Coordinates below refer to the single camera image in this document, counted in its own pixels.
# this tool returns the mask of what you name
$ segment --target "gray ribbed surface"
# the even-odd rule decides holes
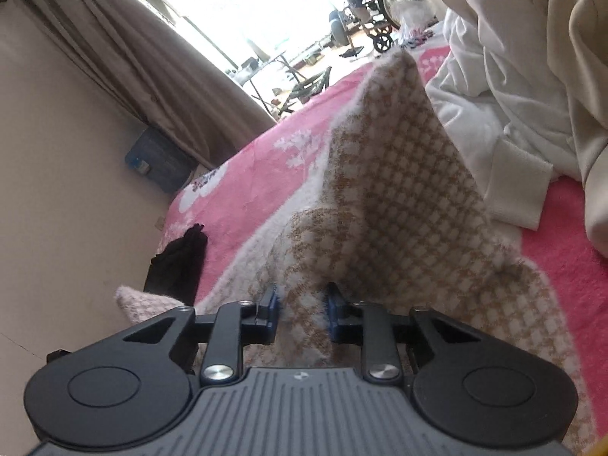
[[[32,454],[74,456],[77,453],[46,444]],[[191,414],[171,432],[139,448],[113,454],[570,455],[558,443],[517,453],[484,450],[452,440],[427,425],[399,389],[371,385],[350,368],[251,369],[236,385],[204,391]]]

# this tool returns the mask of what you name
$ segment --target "pink blanket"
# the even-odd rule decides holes
[[[418,56],[428,81],[448,47]],[[243,244],[296,192],[328,141],[329,122],[349,102],[370,63],[314,97],[214,172],[177,196],[160,249],[199,222],[209,237],[196,301],[205,298]],[[521,231],[522,253],[547,274],[565,311],[594,406],[598,434],[608,431],[608,264],[586,238],[584,194],[562,179],[549,187],[538,231]]]

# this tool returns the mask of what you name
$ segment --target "logo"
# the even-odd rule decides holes
[[[298,372],[297,374],[294,374],[294,379],[296,380],[306,380],[308,377],[310,376],[306,372]]]

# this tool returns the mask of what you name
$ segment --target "metal screw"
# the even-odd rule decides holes
[[[203,371],[203,375],[209,380],[226,380],[234,375],[234,370],[228,367],[228,365],[209,365]]]
[[[374,379],[394,379],[399,375],[399,369],[391,364],[372,365],[370,376]]]

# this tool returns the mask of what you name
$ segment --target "yellow object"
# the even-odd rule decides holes
[[[608,456],[608,435],[589,449],[583,456]]]

